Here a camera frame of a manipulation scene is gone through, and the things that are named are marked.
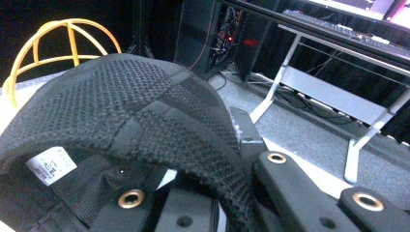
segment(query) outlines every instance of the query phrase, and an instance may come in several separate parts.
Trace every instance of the desk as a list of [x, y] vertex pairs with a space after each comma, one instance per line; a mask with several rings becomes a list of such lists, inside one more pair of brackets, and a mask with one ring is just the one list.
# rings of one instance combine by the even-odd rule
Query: desk
[[269, 90], [268, 95], [266, 96], [265, 100], [251, 112], [250, 118], [254, 123], [257, 122], [257, 120], [263, 115], [263, 113], [265, 113], [265, 111], [273, 103], [274, 93], [277, 90], [279, 84], [283, 83], [289, 86], [290, 88], [293, 88], [301, 93], [307, 94], [320, 102], [323, 102], [365, 123], [370, 124], [370, 128], [363, 137], [357, 140], [352, 138], [349, 142], [349, 150], [347, 153], [347, 162], [344, 172], [344, 179], [347, 182], [354, 184], [357, 182], [360, 150], [366, 145], [366, 143], [368, 143], [368, 141], [376, 133], [378, 133], [383, 128], [384, 125], [386, 125], [387, 122], [389, 122], [395, 116], [395, 114], [400, 110], [400, 108], [403, 107], [406, 104], [406, 102], [410, 100], [410, 88], [407, 88], [407, 90], [398, 98], [398, 100], [394, 102], [392, 106], [390, 106], [389, 108], [385, 108], [378, 104], [355, 96], [349, 92], [341, 90], [336, 86], [316, 79], [315, 77], [307, 73], [300, 72], [289, 66], [289, 62], [297, 46], [302, 44], [301, 38], [307, 38], [309, 40], [324, 44], [336, 50], [342, 51], [349, 55], [365, 60], [374, 65], [383, 67], [396, 73], [406, 75], [408, 77], [410, 77], [410, 72], [395, 65], [366, 56], [360, 52], [351, 50], [342, 45], [330, 43], [328, 41], [289, 28], [287, 26], [280, 24], [278, 27], [296, 34], [296, 38], [293, 41], [293, 44], [291, 45], [278, 71], [278, 74], [274, 79], [274, 83], [271, 89]]

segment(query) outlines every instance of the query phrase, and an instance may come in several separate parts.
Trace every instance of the dark floor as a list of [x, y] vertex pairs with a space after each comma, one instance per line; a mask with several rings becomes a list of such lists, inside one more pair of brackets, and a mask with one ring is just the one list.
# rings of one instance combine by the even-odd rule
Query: dark floor
[[[215, 75], [209, 82], [218, 89], [223, 77]], [[252, 112], [264, 99], [268, 89], [247, 86], [227, 80], [218, 90], [227, 107], [235, 106]], [[285, 97], [296, 109], [285, 101]], [[350, 119], [331, 118], [333, 123], [306, 113], [305, 105], [286, 92], [256, 123], [259, 133], [284, 149], [309, 161], [343, 180], [344, 165], [351, 137], [360, 137], [366, 128]], [[314, 106], [326, 117], [337, 117], [334, 111]], [[410, 149], [393, 139], [375, 135], [360, 152], [357, 186], [373, 189], [404, 210], [410, 210]]]

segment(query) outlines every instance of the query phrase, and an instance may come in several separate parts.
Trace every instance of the printed label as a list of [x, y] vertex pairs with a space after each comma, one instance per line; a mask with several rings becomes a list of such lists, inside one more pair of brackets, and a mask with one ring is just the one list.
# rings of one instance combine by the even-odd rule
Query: printed label
[[76, 169], [75, 163], [62, 147], [50, 148], [25, 164], [46, 186]]

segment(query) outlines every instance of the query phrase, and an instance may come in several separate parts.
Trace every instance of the brass eyelet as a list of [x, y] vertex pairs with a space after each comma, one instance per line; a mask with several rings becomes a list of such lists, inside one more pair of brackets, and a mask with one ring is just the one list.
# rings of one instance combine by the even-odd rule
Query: brass eyelet
[[123, 209], [137, 207], [144, 200], [144, 192], [139, 189], [131, 189], [124, 192], [118, 199], [118, 206]]
[[279, 153], [271, 153], [268, 155], [268, 160], [274, 163], [284, 163], [286, 162], [286, 157]]
[[367, 193], [356, 192], [352, 197], [359, 206], [369, 211], [379, 212], [384, 209], [384, 205], [380, 200]]

